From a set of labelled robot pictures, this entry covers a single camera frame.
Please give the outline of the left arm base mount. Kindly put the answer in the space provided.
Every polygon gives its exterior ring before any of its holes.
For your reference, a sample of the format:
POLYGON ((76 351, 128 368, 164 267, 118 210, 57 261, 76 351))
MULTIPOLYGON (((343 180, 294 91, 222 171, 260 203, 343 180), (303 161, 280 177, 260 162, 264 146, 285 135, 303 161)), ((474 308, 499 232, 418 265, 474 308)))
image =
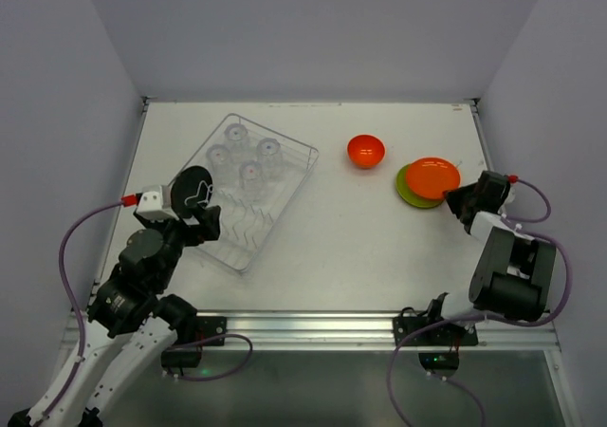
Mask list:
POLYGON ((185 369, 196 368, 202 360, 203 346, 192 343, 222 335, 227 331, 227 322, 225 316, 196 316, 178 329, 175 343, 162 352, 161 367, 181 375, 185 369))

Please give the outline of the orange bowl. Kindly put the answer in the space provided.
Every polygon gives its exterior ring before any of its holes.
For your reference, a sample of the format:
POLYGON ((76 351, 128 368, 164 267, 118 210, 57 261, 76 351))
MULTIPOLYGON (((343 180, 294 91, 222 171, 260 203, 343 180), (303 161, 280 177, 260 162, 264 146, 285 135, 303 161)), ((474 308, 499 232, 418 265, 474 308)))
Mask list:
POLYGON ((350 161, 360 169, 375 168, 383 161, 386 149, 383 142, 373 135, 356 135, 346 146, 350 161))

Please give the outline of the green plate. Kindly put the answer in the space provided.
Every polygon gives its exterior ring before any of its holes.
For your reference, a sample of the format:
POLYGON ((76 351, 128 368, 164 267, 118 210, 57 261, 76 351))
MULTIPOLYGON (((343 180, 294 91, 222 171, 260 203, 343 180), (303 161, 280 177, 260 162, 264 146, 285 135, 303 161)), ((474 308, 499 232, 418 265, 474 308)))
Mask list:
POLYGON ((418 209, 432 209, 438 207, 443 203, 443 199, 427 199, 416 195, 409 187, 406 182, 406 173, 409 164, 404 165, 400 168, 395 177, 395 189, 399 196, 410 206, 416 207, 418 209))

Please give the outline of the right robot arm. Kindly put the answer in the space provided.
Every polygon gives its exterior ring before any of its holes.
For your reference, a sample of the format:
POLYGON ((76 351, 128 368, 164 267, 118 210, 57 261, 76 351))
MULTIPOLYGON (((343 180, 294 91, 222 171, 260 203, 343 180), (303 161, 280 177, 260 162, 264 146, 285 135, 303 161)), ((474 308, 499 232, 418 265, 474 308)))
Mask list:
POLYGON ((523 232, 502 208, 519 179, 484 171, 470 185, 445 193, 465 232, 484 245, 469 288, 441 293, 431 300, 429 321, 458 321, 462 316, 496 316, 532 324, 544 313, 557 248, 523 232))

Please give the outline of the black plate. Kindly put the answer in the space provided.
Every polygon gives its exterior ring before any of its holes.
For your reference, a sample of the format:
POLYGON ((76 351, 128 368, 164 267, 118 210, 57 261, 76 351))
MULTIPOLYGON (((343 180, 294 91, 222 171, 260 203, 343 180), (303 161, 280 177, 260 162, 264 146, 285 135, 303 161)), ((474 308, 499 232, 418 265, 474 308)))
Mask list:
POLYGON ((171 207, 179 218, 191 219, 194 209, 208 206, 212 193, 211 173, 202 166, 190 166, 181 171, 171 185, 171 207))

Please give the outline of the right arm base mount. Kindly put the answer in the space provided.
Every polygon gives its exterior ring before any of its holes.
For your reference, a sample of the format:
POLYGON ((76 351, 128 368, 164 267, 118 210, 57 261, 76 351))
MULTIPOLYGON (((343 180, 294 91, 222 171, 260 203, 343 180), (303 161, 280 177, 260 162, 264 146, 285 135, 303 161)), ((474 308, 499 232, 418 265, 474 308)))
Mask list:
POLYGON ((446 351, 419 352, 418 360, 426 372, 440 377, 452 377, 459 368, 460 348, 479 344, 476 329, 461 325, 441 325, 430 328, 443 320, 442 306, 447 294, 430 300, 425 310, 403 307, 392 319, 395 344, 414 334, 405 345, 409 347, 446 347, 446 351))

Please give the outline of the clear cup front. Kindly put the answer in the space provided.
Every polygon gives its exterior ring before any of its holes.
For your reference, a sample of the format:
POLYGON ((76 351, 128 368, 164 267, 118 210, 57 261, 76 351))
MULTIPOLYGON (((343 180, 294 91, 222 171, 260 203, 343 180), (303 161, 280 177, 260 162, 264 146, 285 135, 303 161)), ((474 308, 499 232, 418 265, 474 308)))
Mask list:
POLYGON ((239 168, 239 183, 248 201, 257 201, 265 190, 265 179, 261 164, 255 160, 243 162, 239 168))

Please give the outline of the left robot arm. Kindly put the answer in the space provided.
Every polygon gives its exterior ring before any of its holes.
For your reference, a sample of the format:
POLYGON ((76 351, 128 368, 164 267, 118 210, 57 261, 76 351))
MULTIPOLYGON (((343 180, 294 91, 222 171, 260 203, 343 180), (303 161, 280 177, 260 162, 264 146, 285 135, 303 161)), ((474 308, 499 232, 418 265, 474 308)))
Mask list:
POLYGON ((191 205, 163 220, 134 215, 141 230, 121 251, 109 279, 85 312, 79 339, 55 381, 11 426, 98 426, 111 398, 150 360, 197 336, 197 310, 164 292, 188 247, 220 236, 220 207, 191 205))

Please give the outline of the orange plate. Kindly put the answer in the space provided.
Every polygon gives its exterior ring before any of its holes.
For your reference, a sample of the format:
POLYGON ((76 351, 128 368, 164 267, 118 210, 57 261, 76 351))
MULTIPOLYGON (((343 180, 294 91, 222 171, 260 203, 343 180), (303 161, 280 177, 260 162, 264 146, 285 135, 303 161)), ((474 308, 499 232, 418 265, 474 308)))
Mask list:
POLYGON ((443 158, 420 158, 409 165, 405 181, 414 194, 439 200, 445 192, 457 189, 461 176, 457 167, 443 158))

